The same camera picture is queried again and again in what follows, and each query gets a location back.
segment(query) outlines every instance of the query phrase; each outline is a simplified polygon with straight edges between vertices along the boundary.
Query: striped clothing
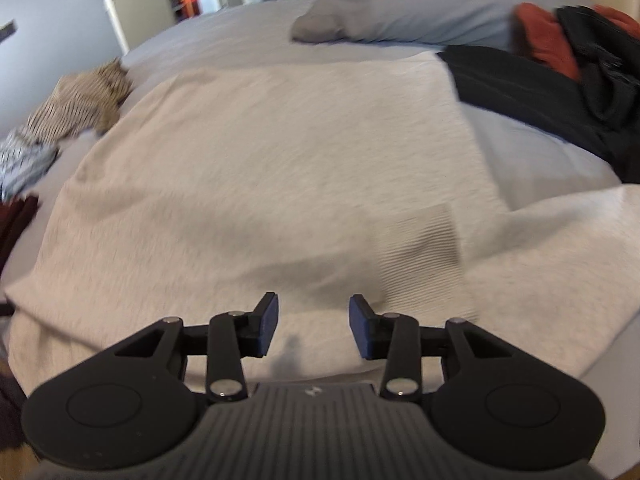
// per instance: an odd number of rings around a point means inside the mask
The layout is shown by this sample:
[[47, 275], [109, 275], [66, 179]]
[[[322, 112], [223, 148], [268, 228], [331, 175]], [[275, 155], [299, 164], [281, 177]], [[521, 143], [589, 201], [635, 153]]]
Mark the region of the striped clothing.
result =
[[119, 59], [90, 72], [60, 78], [53, 93], [26, 123], [30, 143], [54, 143], [94, 128], [103, 134], [120, 118], [131, 83]]
[[24, 127], [13, 130], [0, 142], [0, 200], [6, 202], [35, 184], [58, 156], [53, 144], [28, 144]]

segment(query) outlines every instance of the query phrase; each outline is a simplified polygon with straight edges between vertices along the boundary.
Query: clothes pile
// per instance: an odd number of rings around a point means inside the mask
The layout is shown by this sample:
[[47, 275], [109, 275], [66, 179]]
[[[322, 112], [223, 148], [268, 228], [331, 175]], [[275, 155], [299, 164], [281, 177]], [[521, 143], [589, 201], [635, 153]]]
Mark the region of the clothes pile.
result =
[[[0, 204], [0, 273], [20, 234], [38, 211], [38, 197], [30, 195]], [[14, 308], [0, 303], [0, 319], [11, 316]], [[0, 451], [18, 448], [24, 443], [20, 411], [26, 399], [6, 362], [6, 349], [0, 340]]]
[[0, 141], [0, 200], [11, 200], [43, 177], [58, 156], [61, 140], [88, 128], [100, 134], [109, 130], [130, 90], [119, 59], [60, 78], [26, 124]]
[[640, 25], [615, 9], [516, 8], [530, 57], [481, 46], [439, 56], [460, 100], [531, 124], [640, 184]]

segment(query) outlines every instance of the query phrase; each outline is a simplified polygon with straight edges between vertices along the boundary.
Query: dark red cloth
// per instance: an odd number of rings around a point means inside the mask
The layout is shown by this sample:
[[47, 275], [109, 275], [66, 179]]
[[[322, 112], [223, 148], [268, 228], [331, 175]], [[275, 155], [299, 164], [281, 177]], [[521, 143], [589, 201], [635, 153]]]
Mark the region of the dark red cloth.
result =
[[601, 5], [596, 5], [593, 7], [593, 10], [595, 10], [599, 15], [607, 18], [610, 22], [615, 23], [628, 35], [633, 36], [636, 40], [640, 40], [640, 23], [636, 22], [636, 20], [628, 14], [625, 14], [621, 10]]
[[[38, 197], [28, 196], [0, 204], [0, 274], [22, 232], [38, 211]], [[11, 315], [13, 306], [0, 304], [0, 315]], [[24, 433], [20, 424], [22, 405], [26, 400], [20, 385], [11, 375], [0, 372], [0, 451], [20, 447]]]
[[29, 195], [0, 204], [0, 274], [18, 238], [38, 212], [38, 197]]
[[[596, 5], [594, 10], [628, 35], [640, 40], [640, 23], [628, 14], [600, 5]], [[533, 59], [574, 81], [580, 81], [580, 70], [574, 52], [556, 16], [528, 3], [519, 4], [515, 14], [524, 27]]]

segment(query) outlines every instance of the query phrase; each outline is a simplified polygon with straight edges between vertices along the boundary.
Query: orange object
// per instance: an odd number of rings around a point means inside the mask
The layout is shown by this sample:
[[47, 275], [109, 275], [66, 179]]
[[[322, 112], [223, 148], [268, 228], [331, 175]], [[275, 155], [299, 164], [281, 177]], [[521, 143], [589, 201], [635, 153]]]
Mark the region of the orange object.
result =
[[200, 13], [198, 0], [180, 0], [180, 3], [182, 4], [182, 13], [185, 18], [192, 18]]
[[633, 36], [636, 40], [640, 40], [640, 23], [636, 22], [636, 20], [628, 14], [625, 14], [621, 10], [601, 5], [596, 5], [593, 7], [593, 10], [595, 10], [599, 15], [607, 18], [610, 22], [615, 23], [628, 35]]
[[[594, 10], [628, 35], [640, 40], [640, 23], [628, 14], [600, 5], [596, 5]], [[574, 52], [556, 17], [534, 4], [520, 4], [515, 12], [524, 27], [533, 59], [575, 81], [580, 81], [580, 70]]]
[[556, 17], [534, 4], [520, 4], [516, 16], [524, 26], [533, 59], [576, 81], [580, 70]]

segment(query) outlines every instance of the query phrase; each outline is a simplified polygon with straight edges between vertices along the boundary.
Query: light switch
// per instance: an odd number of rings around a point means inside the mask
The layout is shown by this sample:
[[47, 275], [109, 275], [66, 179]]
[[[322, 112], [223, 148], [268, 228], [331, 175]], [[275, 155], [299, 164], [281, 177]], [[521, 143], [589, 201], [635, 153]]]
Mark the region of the light switch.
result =
[[6, 40], [10, 35], [16, 31], [15, 22], [9, 22], [4, 27], [0, 28], [0, 43]]

